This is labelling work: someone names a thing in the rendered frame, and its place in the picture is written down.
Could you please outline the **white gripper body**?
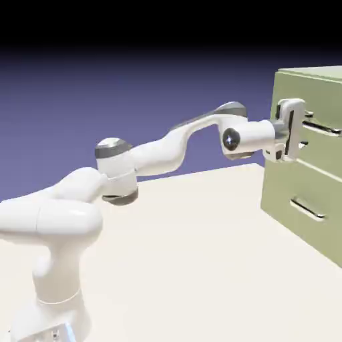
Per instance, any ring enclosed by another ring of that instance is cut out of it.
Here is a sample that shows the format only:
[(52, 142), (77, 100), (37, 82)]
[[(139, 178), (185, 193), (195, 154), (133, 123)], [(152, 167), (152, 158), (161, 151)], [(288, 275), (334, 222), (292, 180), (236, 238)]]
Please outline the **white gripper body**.
[(302, 141), (305, 101), (300, 98), (282, 99), (277, 110), (277, 119), (282, 123), (277, 142), (277, 161), (295, 161)]

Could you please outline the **green drawer front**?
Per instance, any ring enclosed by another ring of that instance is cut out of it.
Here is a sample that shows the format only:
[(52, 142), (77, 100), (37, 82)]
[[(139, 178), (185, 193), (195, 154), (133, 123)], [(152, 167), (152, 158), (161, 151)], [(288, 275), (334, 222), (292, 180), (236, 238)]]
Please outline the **green drawer front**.
[[(313, 117), (305, 118), (306, 121), (342, 129), (342, 79), (278, 71), (273, 86), (272, 118), (279, 100), (285, 98), (305, 100), (306, 111), (313, 112)], [(299, 159), (342, 178), (342, 137), (326, 136), (304, 127), (301, 136), (309, 144), (301, 150)]]
[[(298, 196), (327, 218), (312, 220), (293, 208)], [(342, 178), (301, 159), (265, 164), (261, 208), (342, 268)]]

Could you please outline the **green painted cabinet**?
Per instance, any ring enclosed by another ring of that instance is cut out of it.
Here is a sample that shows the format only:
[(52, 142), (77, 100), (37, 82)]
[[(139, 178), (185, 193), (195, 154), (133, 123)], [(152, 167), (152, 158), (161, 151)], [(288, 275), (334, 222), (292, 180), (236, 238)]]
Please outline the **green painted cabinet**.
[(301, 98), (304, 146), (289, 163), (265, 163), (262, 209), (342, 268), (342, 65), (279, 69), (281, 99)]

